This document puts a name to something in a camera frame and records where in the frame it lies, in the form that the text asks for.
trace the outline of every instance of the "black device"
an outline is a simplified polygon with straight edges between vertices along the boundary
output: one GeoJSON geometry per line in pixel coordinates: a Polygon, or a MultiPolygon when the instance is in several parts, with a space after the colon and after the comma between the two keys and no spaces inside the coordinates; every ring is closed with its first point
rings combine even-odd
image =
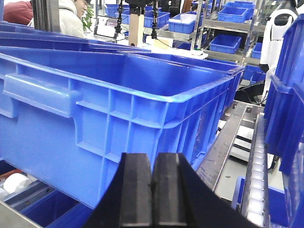
{"type": "Polygon", "coordinates": [[[205,185],[184,155],[124,153],[84,228],[257,228],[205,185]]]}

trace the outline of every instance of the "wooden post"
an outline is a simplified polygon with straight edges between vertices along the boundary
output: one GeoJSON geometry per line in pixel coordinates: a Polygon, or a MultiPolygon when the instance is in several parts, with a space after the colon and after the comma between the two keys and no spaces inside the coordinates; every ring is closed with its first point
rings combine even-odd
{"type": "Polygon", "coordinates": [[[129,25],[129,45],[138,47],[143,41],[143,22],[144,15],[130,15],[129,25]]]}

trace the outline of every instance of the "metal frame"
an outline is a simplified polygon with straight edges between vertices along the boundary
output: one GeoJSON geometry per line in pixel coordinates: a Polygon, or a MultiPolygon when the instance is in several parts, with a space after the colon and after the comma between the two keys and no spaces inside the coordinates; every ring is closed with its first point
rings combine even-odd
{"type": "Polygon", "coordinates": [[[0,224],[7,228],[42,228],[0,200],[0,224]]]}
{"type": "Polygon", "coordinates": [[[58,0],[32,0],[35,29],[60,32],[58,0]]]}

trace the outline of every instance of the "metal pole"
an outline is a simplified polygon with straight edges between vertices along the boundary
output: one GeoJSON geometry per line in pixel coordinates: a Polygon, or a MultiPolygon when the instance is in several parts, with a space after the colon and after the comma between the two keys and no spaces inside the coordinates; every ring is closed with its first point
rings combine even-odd
{"type": "Polygon", "coordinates": [[[35,28],[60,32],[58,0],[33,0],[35,28]]]}
{"type": "Polygon", "coordinates": [[[4,0],[0,0],[0,21],[3,20],[4,0]]]}

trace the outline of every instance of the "white tape roll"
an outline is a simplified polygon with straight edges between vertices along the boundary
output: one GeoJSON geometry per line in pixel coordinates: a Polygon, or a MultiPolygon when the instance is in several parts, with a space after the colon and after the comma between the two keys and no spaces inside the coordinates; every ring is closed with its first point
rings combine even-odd
{"type": "Polygon", "coordinates": [[[32,181],[21,173],[14,173],[10,175],[4,182],[3,188],[8,193],[19,191],[28,186],[32,181]]]}

